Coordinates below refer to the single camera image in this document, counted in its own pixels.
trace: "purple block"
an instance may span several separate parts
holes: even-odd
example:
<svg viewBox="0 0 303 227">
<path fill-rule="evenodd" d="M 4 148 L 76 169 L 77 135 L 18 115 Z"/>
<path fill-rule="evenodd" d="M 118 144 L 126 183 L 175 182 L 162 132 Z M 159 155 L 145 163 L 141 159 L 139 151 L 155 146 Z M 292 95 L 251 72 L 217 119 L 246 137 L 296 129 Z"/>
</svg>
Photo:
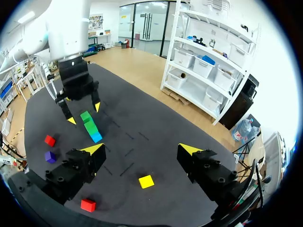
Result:
<svg viewBox="0 0 303 227">
<path fill-rule="evenodd" d="M 50 151 L 47 151 L 45 153 L 45 160 L 49 163 L 55 163 L 56 162 L 56 155 Z"/>
</svg>

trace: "cube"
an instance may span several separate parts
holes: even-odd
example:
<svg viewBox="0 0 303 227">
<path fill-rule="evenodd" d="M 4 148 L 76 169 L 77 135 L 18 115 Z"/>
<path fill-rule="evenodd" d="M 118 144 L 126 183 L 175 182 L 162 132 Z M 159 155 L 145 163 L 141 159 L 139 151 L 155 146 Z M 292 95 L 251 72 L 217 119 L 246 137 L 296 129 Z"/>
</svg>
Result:
<svg viewBox="0 0 303 227">
<path fill-rule="evenodd" d="M 96 202 L 91 200 L 81 200 L 81 209 L 93 212 L 96 209 Z"/>
<path fill-rule="evenodd" d="M 88 111 L 85 111 L 84 113 L 80 114 L 81 119 L 83 120 L 84 123 L 89 122 L 93 120 L 89 114 Z"/>
<path fill-rule="evenodd" d="M 54 154 L 54 153 L 52 153 L 52 152 L 50 152 L 50 151 L 47 151 L 46 153 L 45 153 L 45 160 L 47 161 L 47 162 L 49 162 L 49 163 L 55 163 L 56 162 L 56 155 Z"/>
<path fill-rule="evenodd" d="M 98 132 L 98 129 L 93 121 L 88 121 L 84 124 L 87 132 L 90 136 L 96 134 Z"/>
<path fill-rule="evenodd" d="M 91 138 L 93 139 L 93 141 L 94 141 L 95 143 L 97 143 L 97 142 L 99 142 L 100 140 L 102 140 L 102 136 L 101 136 L 101 134 L 100 134 L 99 132 L 93 134 L 93 135 L 91 136 Z"/>
<path fill-rule="evenodd" d="M 44 142 L 47 143 L 49 146 L 53 147 L 56 141 L 53 137 L 47 135 Z"/>
<path fill-rule="evenodd" d="M 139 178 L 139 183 L 143 189 L 155 185 L 150 175 Z"/>
</svg>

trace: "ceiling light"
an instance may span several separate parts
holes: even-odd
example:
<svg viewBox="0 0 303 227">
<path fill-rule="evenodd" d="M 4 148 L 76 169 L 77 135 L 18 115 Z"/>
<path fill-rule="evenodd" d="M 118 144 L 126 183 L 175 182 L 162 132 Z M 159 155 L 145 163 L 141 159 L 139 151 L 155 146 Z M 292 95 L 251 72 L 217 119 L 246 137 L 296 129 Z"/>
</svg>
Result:
<svg viewBox="0 0 303 227">
<path fill-rule="evenodd" d="M 162 3 L 162 2 L 152 2 L 152 4 L 154 5 L 154 6 L 166 6 L 164 3 Z"/>
<path fill-rule="evenodd" d="M 25 14 L 23 17 L 21 17 L 18 22 L 23 24 L 24 22 L 28 21 L 30 18 L 34 17 L 35 13 L 33 11 L 30 11 L 29 13 Z"/>
</svg>

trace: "glass wall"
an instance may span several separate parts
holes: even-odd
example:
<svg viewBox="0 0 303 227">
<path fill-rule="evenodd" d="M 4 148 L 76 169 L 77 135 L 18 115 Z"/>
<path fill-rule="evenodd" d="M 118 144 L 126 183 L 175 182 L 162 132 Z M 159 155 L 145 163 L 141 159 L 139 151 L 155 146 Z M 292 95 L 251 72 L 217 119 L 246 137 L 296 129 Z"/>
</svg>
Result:
<svg viewBox="0 0 303 227">
<path fill-rule="evenodd" d="M 119 14 L 119 41 L 123 42 L 125 39 L 132 41 L 134 24 L 134 4 L 120 7 Z"/>
<path fill-rule="evenodd" d="M 181 3 L 181 8 L 182 9 L 188 9 L 188 5 L 186 3 Z M 169 51 L 169 44 L 170 44 L 170 38 L 171 38 L 171 32 L 172 32 L 172 26 L 174 24 L 174 18 L 175 18 L 175 12 L 176 12 L 176 3 L 175 2 L 170 2 L 169 3 L 169 13 L 168 13 L 168 18 L 167 18 L 167 24 L 166 24 L 166 30 L 165 30 L 165 37 L 164 37 L 164 43 L 163 43 L 163 50 L 162 50 L 162 55 L 161 57 L 166 58 L 168 51 Z M 178 25 L 177 25 L 177 31 L 176 31 L 176 36 L 182 37 L 183 35 L 183 27 L 182 23 L 184 23 L 184 27 L 186 27 L 187 24 L 187 15 L 183 15 L 183 19 L 181 16 L 179 16 L 178 19 Z M 174 59 L 175 52 L 173 51 L 171 53 L 171 59 Z"/>
<path fill-rule="evenodd" d="M 136 4 L 134 48 L 160 55 L 168 2 Z"/>
<path fill-rule="evenodd" d="M 182 3 L 181 8 L 188 9 L 188 5 Z M 175 10 L 176 3 L 171 1 L 141 2 L 120 7 L 119 41 L 129 39 L 131 47 L 166 58 Z M 182 37 L 182 23 L 186 27 L 186 15 L 183 18 L 179 16 L 176 36 Z"/>
</svg>

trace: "plastic bag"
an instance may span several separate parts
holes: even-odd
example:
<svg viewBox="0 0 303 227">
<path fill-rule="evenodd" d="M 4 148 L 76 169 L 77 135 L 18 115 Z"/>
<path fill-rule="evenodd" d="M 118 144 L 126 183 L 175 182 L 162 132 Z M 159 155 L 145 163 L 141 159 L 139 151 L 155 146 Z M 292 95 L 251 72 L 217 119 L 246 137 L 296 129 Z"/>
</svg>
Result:
<svg viewBox="0 0 303 227">
<path fill-rule="evenodd" d="M 250 133 L 248 133 L 248 135 L 246 137 L 244 137 L 243 139 L 241 139 L 242 144 L 245 144 L 248 141 L 250 141 L 252 138 L 254 138 L 255 136 L 257 136 L 259 132 L 260 132 L 260 128 L 256 127 L 256 126 L 253 126 L 251 128 Z"/>
<path fill-rule="evenodd" d="M 234 141 L 240 141 L 245 138 L 251 131 L 251 123 L 253 119 L 244 119 L 232 130 L 232 138 Z"/>
</svg>

